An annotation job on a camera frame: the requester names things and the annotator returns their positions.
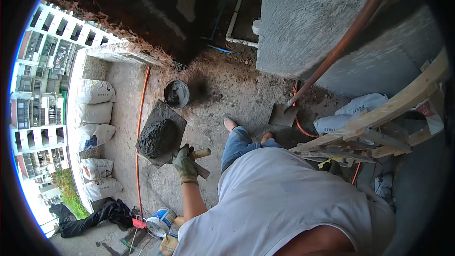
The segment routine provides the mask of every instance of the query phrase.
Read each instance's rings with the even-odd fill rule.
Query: drain pipe
[[[348,31],[346,31],[338,44],[328,53],[327,58],[324,60],[321,66],[319,66],[316,72],[305,82],[305,85],[299,89],[293,98],[287,102],[284,107],[285,111],[291,107],[295,101],[302,97],[304,92],[310,88],[327,71],[329,67],[333,65],[333,63],[342,54],[344,49],[346,49],[353,41],[353,39],[362,31],[382,1],[383,0],[367,0],[354,22],[352,22],[352,25],[349,27]]]
[[[242,0],[237,0],[237,4],[235,5],[234,14],[232,15],[231,22],[229,23],[229,28],[227,28],[226,33],[226,41],[230,43],[241,43],[253,48],[258,48],[258,43],[250,42],[247,40],[235,39],[232,37],[232,30],[234,30],[235,20],[237,20],[238,10],[240,9],[240,5],[242,5]]]

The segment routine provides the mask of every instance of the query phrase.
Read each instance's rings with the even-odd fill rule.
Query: foot
[[[232,130],[235,127],[238,127],[238,124],[236,124],[236,122],[234,122],[230,118],[224,118],[223,123],[224,123],[224,126],[228,129],[229,132],[232,132]]]
[[[267,139],[270,139],[273,137],[273,134],[272,132],[267,132],[265,133],[265,135],[262,137],[262,140],[261,140],[261,144],[265,144],[265,142],[267,141]]]

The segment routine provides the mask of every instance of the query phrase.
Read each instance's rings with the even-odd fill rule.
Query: apartment building
[[[48,192],[50,174],[69,168],[65,97],[76,52],[119,41],[42,0],[30,18],[14,63],[9,130],[16,162],[39,184],[42,198],[57,200],[57,188]]]

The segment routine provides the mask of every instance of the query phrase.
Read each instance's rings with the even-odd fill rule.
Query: work glove
[[[180,184],[193,183],[199,185],[197,182],[196,168],[191,165],[190,158],[188,157],[188,154],[192,150],[192,147],[190,148],[189,146],[189,144],[185,144],[184,147],[179,150],[177,157],[172,159],[172,164],[179,173]]]

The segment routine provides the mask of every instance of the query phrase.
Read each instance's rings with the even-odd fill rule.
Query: concrete floor
[[[273,103],[285,103],[289,99],[293,81],[257,71],[256,54],[251,48],[229,47],[233,54],[208,49],[180,73],[173,69],[152,68],[141,119],[142,128],[156,100],[163,99],[163,89],[169,80],[182,79],[195,89],[191,93],[190,105],[179,111],[187,120],[182,144],[189,143],[196,150],[203,147],[212,150],[210,157],[198,160],[211,171],[207,180],[198,178],[202,198],[208,208],[218,203],[220,160],[228,137],[223,125],[224,117],[231,117],[243,125],[253,141],[259,141],[269,130],[286,148],[311,139],[296,126],[289,128],[267,124]],[[124,187],[115,197],[121,198],[130,208],[138,206],[134,148],[145,74],[146,66],[113,63],[106,76],[117,93],[111,118],[111,124],[117,127],[117,131],[104,145],[104,157],[114,161],[113,176]],[[299,120],[304,128],[314,131],[312,121],[315,118],[332,115],[348,101],[313,87],[299,101],[302,108]],[[166,164],[157,169],[146,160],[139,159],[139,176],[145,217],[151,216],[161,206],[170,207],[182,215],[182,191],[172,165]]]

